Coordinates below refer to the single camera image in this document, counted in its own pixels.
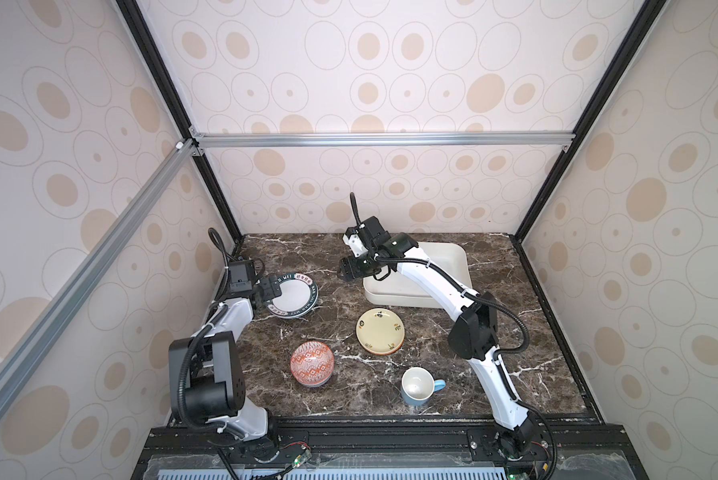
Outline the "green rim white plate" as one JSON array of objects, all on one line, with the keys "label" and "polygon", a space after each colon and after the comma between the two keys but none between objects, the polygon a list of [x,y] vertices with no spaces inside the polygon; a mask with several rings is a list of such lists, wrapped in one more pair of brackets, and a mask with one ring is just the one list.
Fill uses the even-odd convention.
[{"label": "green rim white plate", "polygon": [[266,302],[270,313],[284,319],[293,319],[310,312],[318,300],[316,282],[303,273],[287,273],[274,281],[280,294]]}]

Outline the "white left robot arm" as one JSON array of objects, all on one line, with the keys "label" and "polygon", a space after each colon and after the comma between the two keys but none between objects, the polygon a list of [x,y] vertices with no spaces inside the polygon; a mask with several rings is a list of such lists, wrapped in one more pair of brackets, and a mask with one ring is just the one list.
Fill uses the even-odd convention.
[{"label": "white left robot arm", "polygon": [[228,433],[242,442],[271,435],[269,412],[247,398],[237,340],[253,320],[254,309],[281,295],[273,275],[248,292],[229,289],[222,280],[201,328],[171,343],[170,403],[184,426]]}]

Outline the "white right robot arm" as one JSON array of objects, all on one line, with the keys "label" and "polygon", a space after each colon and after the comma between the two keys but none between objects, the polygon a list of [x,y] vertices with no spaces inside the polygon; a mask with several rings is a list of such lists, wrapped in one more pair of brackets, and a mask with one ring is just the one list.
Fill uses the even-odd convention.
[{"label": "white right robot arm", "polygon": [[[343,242],[351,254],[340,261],[339,275],[345,280],[377,278],[388,269],[413,281],[436,300],[453,320],[448,345],[468,361],[490,403],[496,423],[497,444],[502,455],[518,460],[538,437],[538,422],[521,401],[503,362],[505,354],[518,354],[529,346],[529,332],[522,321],[494,297],[466,286],[436,264],[422,245],[409,235],[383,232],[373,236],[367,224],[350,227]],[[498,340],[498,315],[511,318],[522,332],[522,342],[502,348]]]}]

